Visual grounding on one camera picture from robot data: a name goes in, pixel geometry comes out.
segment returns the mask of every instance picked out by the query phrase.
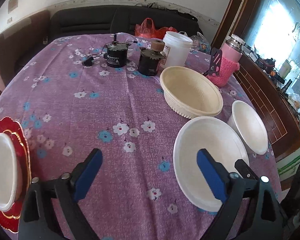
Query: knitted cover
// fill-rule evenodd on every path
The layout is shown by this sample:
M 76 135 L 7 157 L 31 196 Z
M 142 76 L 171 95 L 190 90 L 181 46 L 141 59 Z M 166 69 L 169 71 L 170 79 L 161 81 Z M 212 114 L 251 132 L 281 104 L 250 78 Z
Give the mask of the knitted cover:
M 216 86 L 223 87 L 228 82 L 232 73 L 239 70 L 239 67 L 239 63 L 229 61 L 226 58 L 222 57 L 219 76 L 216 76 L 216 74 L 212 74 L 212 76 L 208 75 L 207 78 Z

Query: pink thermos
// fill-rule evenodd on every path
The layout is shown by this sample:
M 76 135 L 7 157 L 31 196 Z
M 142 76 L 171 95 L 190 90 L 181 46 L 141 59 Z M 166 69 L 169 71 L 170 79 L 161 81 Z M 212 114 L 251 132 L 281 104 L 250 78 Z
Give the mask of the pink thermos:
M 212 74 L 212 76 L 207 76 L 216 86 L 225 86 L 232 73 L 239 70 L 239 60 L 242 56 L 242 46 L 244 44 L 245 42 L 241 38 L 232 34 L 231 38 L 222 45 L 222 59 L 219 75 L 216 76 L 216 74 Z

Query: brown chair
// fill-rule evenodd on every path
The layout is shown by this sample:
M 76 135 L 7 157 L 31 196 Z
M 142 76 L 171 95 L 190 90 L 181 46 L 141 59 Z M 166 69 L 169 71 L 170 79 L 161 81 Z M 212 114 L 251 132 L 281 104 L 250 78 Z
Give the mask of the brown chair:
M 50 12 L 45 10 L 33 14 L 12 25 L 0 34 L 0 90 L 18 73 L 16 62 L 46 40 L 50 25 Z

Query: red plate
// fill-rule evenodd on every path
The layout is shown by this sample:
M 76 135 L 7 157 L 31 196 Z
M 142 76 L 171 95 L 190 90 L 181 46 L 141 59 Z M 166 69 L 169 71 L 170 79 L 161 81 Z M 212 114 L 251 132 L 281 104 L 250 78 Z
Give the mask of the red plate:
M 23 133 L 21 124 L 17 121 L 13 121 L 10 117 L 4 117 L 0 121 L 0 133 L 2 132 L 9 135 L 13 142 L 16 155 L 20 162 L 22 170 L 23 184 L 21 195 L 15 201 L 12 208 L 7 212 L 0 211 L 0 225 L 3 228 L 11 231 L 12 233 L 17 233 L 23 199 L 26 195 L 31 181 L 29 146 L 27 139 Z

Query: white bowl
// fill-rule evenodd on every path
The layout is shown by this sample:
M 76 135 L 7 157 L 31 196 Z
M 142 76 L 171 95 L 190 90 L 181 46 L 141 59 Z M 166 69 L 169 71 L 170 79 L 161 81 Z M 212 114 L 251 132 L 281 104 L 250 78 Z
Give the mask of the white bowl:
M 20 163 L 10 137 L 0 133 L 0 211 L 8 211 L 22 190 Z
M 237 172 L 234 163 L 249 160 L 242 141 L 225 122 L 207 116 L 196 117 L 179 131 L 173 148 L 173 165 L 182 192 L 195 206 L 217 212 L 222 203 L 213 196 L 197 165 L 197 153 L 207 149 L 228 172 Z
M 268 134 L 256 111 L 243 101 L 234 101 L 228 125 L 240 136 L 248 153 L 263 155 L 268 149 Z
M 160 75 L 168 105 L 186 118 L 216 116 L 223 107 L 219 89 L 205 76 L 186 67 L 168 67 Z

